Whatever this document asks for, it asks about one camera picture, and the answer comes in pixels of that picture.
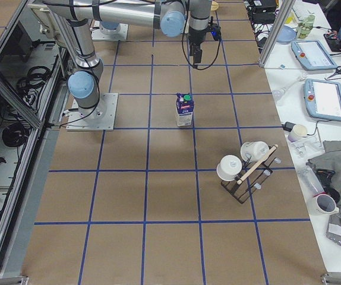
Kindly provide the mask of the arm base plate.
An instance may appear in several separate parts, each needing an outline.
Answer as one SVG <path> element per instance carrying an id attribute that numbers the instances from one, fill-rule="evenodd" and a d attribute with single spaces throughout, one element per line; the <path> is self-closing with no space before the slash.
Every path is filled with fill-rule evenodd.
<path id="1" fill-rule="evenodd" d="M 91 28 L 91 37 L 95 42 L 126 41 L 127 36 L 127 24 L 95 21 L 94 26 Z"/>
<path id="2" fill-rule="evenodd" d="M 74 99 L 72 108 L 77 110 L 70 112 L 66 129 L 67 131 L 113 131 L 117 105 L 118 93 L 102 93 L 97 107 L 89 110 L 79 108 Z"/>

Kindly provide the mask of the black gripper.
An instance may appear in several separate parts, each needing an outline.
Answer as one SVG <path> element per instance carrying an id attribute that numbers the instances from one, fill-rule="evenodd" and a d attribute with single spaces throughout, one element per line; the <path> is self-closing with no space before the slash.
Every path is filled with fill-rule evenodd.
<path id="1" fill-rule="evenodd" d="M 196 30 L 194 28 L 188 29 L 188 42 L 189 42 L 189 56 L 192 57 L 192 61 L 195 64 L 201 63 L 202 49 L 201 44 L 206 39 L 206 33 L 209 31 L 208 28 L 203 30 Z"/>

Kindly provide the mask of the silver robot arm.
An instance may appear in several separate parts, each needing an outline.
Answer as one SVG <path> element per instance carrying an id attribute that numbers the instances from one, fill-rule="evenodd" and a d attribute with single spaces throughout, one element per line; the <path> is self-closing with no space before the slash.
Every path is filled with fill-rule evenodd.
<path id="1" fill-rule="evenodd" d="M 188 15 L 185 1 L 44 1 L 44 4 L 64 21 L 60 31 L 67 47 L 75 52 L 78 71 L 69 77 L 68 87 L 81 119 L 96 118 L 105 112 L 99 88 L 103 62 L 95 51 L 89 29 L 92 20 L 116 26 L 152 27 L 175 37 L 182 33 Z"/>
<path id="2" fill-rule="evenodd" d="M 201 44 L 205 41 L 206 34 L 211 32 L 211 3 L 208 0 L 191 0 L 187 3 L 189 56 L 192 56 L 192 66 L 195 69 L 202 59 Z"/>

